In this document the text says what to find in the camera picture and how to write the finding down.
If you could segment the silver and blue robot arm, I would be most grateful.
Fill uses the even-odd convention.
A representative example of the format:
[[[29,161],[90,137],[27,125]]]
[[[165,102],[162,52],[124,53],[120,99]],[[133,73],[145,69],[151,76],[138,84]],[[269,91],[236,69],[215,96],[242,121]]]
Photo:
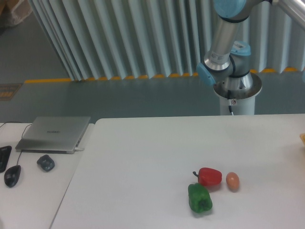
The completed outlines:
[[[244,77],[250,69],[305,67],[303,0],[215,0],[218,23],[210,50],[197,65],[200,79],[214,85],[226,77]],[[240,25],[254,11],[254,38],[236,41]]]

